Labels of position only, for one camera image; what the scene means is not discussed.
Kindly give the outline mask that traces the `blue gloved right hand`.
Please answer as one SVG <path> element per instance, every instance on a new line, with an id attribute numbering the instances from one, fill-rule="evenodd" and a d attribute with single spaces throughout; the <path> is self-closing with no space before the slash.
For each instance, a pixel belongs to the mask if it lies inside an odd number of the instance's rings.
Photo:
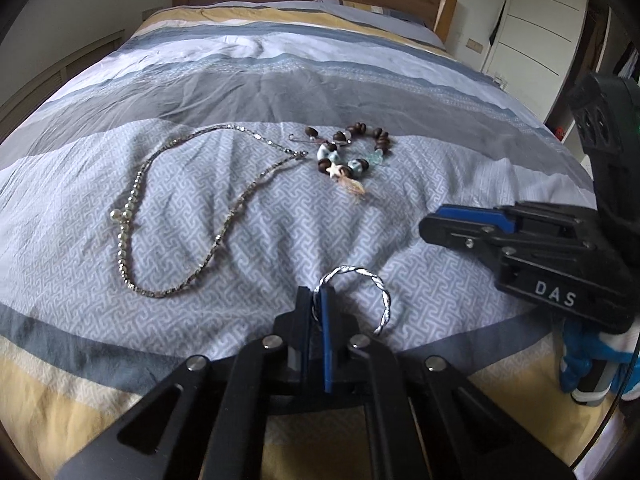
<path id="1" fill-rule="evenodd" d="M 639 397 L 639 361 L 630 366 L 639 339 L 639 317 L 625 333 L 609 334 L 590 330 L 581 322 L 567 320 L 562 328 L 563 355 L 560 388 L 575 402 L 598 405 L 609 393 L 618 393 L 624 378 L 622 400 Z"/>

